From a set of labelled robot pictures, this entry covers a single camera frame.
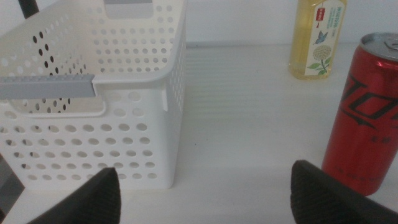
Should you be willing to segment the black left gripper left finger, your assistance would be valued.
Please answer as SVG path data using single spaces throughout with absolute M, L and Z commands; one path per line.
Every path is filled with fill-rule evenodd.
M 90 180 L 47 210 L 33 224 L 118 224 L 121 191 L 115 168 L 104 168 Z

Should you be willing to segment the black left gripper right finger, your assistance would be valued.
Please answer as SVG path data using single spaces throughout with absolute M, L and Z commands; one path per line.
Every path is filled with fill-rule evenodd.
M 397 212 L 344 186 L 306 160 L 293 164 L 290 190 L 296 223 L 397 224 Z

